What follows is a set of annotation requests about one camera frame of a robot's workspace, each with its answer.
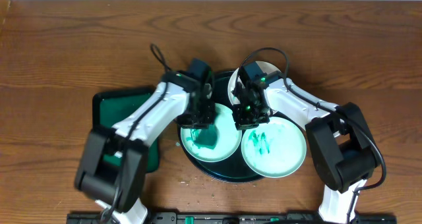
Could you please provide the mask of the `green scrubbing sponge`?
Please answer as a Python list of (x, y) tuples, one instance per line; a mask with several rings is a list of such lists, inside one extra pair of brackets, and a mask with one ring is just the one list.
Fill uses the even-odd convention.
[(218, 141), (218, 130), (214, 125), (209, 125), (204, 129), (192, 129), (191, 140), (198, 148), (208, 148), (213, 150)]

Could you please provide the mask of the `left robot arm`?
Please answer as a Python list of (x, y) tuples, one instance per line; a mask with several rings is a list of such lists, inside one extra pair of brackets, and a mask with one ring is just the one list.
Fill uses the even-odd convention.
[(144, 223), (140, 202), (148, 152), (172, 121), (182, 128), (208, 128), (216, 118), (211, 100), (214, 75), (168, 71), (155, 92), (112, 127), (94, 126), (88, 134), (75, 188), (104, 205), (98, 223)]

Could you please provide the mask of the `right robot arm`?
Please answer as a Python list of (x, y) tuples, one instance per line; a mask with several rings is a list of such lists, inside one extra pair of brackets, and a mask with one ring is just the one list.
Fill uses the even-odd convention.
[(275, 110), (305, 130), (314, 167), (324, 183), (319, 217), (326, 223), (357, 221), (360, 193), (380, 186), (386, 178), (385, 160), (360, 108), (321, 100), (278, 70), (239, 68), (227, 89), (237, 128), (267, 125), (269, 111)]

